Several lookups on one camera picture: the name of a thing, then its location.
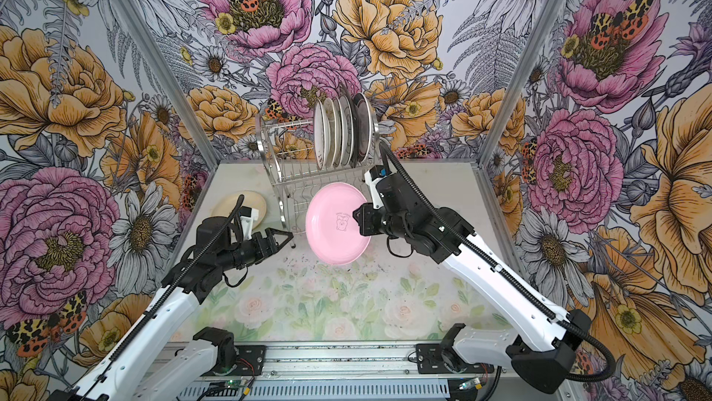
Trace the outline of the pink round plate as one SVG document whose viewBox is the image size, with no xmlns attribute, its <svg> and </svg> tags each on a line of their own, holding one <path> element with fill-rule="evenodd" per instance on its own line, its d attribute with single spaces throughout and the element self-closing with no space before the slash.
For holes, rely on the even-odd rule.
<svg viewBox="0 0 712 401">
<path fill-rule="evenodd" d="M 315 194 L 307 209 L 305 232 L 322 262 L 345 266 L 365 252 L 370 238 L 360 234 L 352 215 L 365 203 L 362 192 L 346 182 L 330 183 Z"/>
</svg>

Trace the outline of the white plate green red rim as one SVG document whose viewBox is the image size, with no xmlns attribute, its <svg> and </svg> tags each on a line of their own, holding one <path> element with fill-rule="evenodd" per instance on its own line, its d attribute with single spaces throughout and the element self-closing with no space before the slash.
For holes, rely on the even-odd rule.
<svg viewBox="0 0 712 401">
<path fill-rule="evenodd" d="M 356 123 L 358 127 L 357 161 L 362 163 L 368 158 L 371 150 L 371 141 L 374 133 L 374 119 L 370 103 L 363 93 L 357 93 L 357 95 L 354 96 L 354 104 L 356 109 Z"/>
</svg>

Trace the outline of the white plate black rim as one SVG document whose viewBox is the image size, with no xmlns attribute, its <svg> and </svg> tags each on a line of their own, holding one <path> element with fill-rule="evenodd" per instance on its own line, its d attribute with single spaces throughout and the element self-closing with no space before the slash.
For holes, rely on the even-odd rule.
<svg viewBox="0 0 712 401">
<path fill-rule="evenodd" d="M 353 117 L 350 101 L 346 96 L 339 97 L 341 113 L 341 165 L 347 167 L 352 163 L 354 149 Z"/>
</svg>

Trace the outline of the white plate with black drawing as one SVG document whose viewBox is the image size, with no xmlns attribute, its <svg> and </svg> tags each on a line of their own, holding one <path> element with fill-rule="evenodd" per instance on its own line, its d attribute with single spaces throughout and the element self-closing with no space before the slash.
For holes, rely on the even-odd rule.
<svg viewBox="0 0 712 401">
<path fill-rule="evenodd" d="M 337 151 L 336 110 L 331 98 L 323 102 L 324 118 L 326 119 L 326 168 L 335 169 Z"/>
</svg>

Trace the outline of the white plate orange sunburst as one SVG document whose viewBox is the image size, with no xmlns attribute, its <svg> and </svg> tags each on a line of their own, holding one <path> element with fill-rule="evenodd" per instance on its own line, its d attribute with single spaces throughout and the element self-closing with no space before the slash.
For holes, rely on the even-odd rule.
<svg viewBox="0 0 712 401">
<path fill-rule="evenodd" d="M 326 165 L 327 148 L 327 119 L 324 113 L 324 105 L 319 101 L 314 108 L 313 115 L 313 137 L 314 152 L 318 170 L 324 169 Z"/>
</svg>

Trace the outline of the chrome wire dish rack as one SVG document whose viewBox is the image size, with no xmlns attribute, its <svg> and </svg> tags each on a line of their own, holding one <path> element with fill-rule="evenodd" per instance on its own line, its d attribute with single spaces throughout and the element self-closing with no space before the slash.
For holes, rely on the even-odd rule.
<svg viewBox="0 0 712 401">
<path fill-rule="evenodd" d="M 268 122 L 264 117 L 256 120 L 257 147 L 276 194 L 279 219 L 285 230 L 294 233 L 305 231 L 311 200 L 332 182 L 346 182 L 369 196 L 365 173 L 380 162 L 378 152 L 373 150 L 355 167 L 319 169 L 311 134 L 299 131 L 308 125 L 307 120 L 282 123 Z"/>
</svg>

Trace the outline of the black square floral plate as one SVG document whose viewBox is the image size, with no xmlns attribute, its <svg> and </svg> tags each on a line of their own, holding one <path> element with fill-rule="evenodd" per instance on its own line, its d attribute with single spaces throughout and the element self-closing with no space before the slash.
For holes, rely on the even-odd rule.
<svg viewBox="0 0 712 401">
<path fill-rule="evenodd" d="M 357 161 L 357 145 L 358 145 L 357 132 L 358 132 L 358 130 L 357 130 L 357 125 L 356 125 L 355 109 L 354 109 L 354 105 L 352 102 L 352 97 L 349 95 L 349 92 L 344 85 L 342 85 L 340 87 L 339 96 L 346 96 L 350 101 L 350 106 L 352 107 L 354 149 L 353 149 L 353 153 L 352 153 L 352 163 L 348 167 L 355 168 L 358 163 L 358 161 Z"/>
</svg>

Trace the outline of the white plate red characters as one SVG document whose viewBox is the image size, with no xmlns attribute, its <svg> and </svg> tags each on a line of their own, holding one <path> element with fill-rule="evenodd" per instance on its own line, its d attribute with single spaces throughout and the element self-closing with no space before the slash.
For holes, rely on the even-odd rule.
<svg viewBox="0 0 712 401">
<path fill-rule="evenodd" d="M 340 168 L 343 166 L 343 158 L 346 153 L 346 127 L 344 123 L 344 107 L 342 97 L 335 100 L 335 132 L 336 132 L 336 147 L 334 156 L 334 167 Z"/>
</svg>

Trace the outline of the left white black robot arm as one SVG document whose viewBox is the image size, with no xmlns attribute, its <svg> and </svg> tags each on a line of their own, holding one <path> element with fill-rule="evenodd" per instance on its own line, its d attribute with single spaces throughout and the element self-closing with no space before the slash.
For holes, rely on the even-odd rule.
<svg viewBox="0 0 712 401">
<path fill-rule="evenodd" d="M 161 288 L 111 352 L 74 387 L 52 400 L 172 400 L 198 377 L 229 372 L 237 364 L 231 332 L 205 328 L 159 371 L 150 370 L 177 329 L 200 307 L 228 271 L 247 271 L 293 242 L 292 232 L 254 231 L 259 212 L 241 195 L 226 217 L 198 225 L 196 243 L 164 277 Z"/>
</svg>

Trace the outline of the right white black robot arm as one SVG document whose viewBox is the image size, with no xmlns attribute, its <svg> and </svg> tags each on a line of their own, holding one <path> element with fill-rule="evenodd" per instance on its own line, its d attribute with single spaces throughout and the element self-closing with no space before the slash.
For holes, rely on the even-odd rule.
<svg viewBox="0 0 712 401">
<path fill-rule="evenodd" d="M 535 290 L 450 208 L 437 208 L 389 148 L 378 145 L 381 164 L 365 173 L 371 202 L 354 210 L 361 235 L 402 239 L 468 282 L 513 327 L 508 338 L 487 339 L 466 326 L 452 327 L 441 356 L 452 369 L 491 364 L 513 369 L 534 389 L 553 394 L 565 381 L 592 384 L 614 375 L 617 360 L 589 333 L 591 319 Z"/>
</svg>

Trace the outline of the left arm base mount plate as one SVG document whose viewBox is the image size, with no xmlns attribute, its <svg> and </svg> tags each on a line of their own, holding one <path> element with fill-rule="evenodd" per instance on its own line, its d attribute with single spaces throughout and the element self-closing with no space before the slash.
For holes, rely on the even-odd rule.
<svg viewBox="0 0 712 401">
<path fill-rule="evenodd" d="M 267 347 L 265 345 L 235 345 L 227 355 L 220 375 L 257 377 L 263 374 Z"/>
</svg>

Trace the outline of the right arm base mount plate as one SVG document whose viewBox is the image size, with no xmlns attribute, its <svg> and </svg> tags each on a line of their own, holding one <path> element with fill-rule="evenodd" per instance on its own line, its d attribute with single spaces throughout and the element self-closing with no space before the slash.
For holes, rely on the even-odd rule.
<svg viewBox="0 0 712 401">
<path fill-rule="evenodd" d="M 445 362 L 441 353 L 441 345 L 436 343 L 419 343 L 415 345 L 415 354 L 411 356 L 417 371 L 423 375 L 434 374 L 482 374 L 494 373 L 493 365 L 457 364 Z"/>
</svg>

